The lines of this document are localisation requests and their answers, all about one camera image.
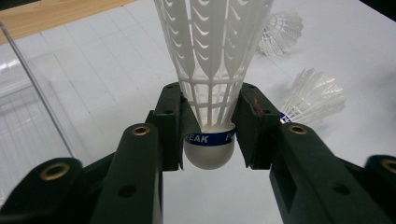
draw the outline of white shuttlecock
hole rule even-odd
[[[155,0],[180,88],[203,132],[184,142],[197,167],[216,169],[233,155],[233,110],[273,2]]]
[[[283,105],[283,122],[307,123],[340,112],[347,98],[343,89],[335,85],[334,78],[310,69],[294,80],[289,97]]]
[[[260,51],[266,56],[280,56],[297,43],[303,30],[303,19],[291,11],[270,15],[260,40]]]

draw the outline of brass insert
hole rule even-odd
[[[381,165],[385,167],[387,170],[396,174],[396,161],[390,159],[384,159],[381,161]]]
[[[289,131],[291,131],[292,133],[297,133],[297,134],[306,134],[308,133],[308,130],[302,126],[298,126],[298,125],[290,125],[289,126]]]
[[[145,126],[136,127],[132,130],[132,134],[137,136],[146,135],[147,133],[149,133],[149,127]]]
[[[70,166],[67,163],[57,162],[44,169],[40,174],[40,178],[45,181],[58,179],[67,174],[69,170]]]

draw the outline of white table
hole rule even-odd
[[[276,0],[273,12],[281,10],[301,15],[303,36],[281,57],[256,55],[246,82],[280,105],[303,69],[324,71],[345,89],[346,109],[309,126],[360,166],[373,154],[396,156],[396,23],[358,0]],[[114,151],[177,81],[151,0],[17,43],[56,92],[84,164]],[[185,171],[164,174],[164,223],[282,223],[269,172],[246,169],[239,148],[215,171],[184,162]]]

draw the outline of blurred shuttlecock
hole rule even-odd
[[[294,80],[289,97],[283,105],[283,122],[307,123],[340,112],[345,108],[343,89],[334,83],[334,78],[310,69],[300,73]]]
[[[297,43],[303,28],[303,19],[296,12],[271,14],[262,33],[260,51],[266,56],[282,55]]]

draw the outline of transparent plastic container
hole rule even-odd
[[[73,157],[73,152],[50,106],[59,104],[50,84],[32,73],[1,22],[0,27],[1,206],[34,167],[56,157]]]

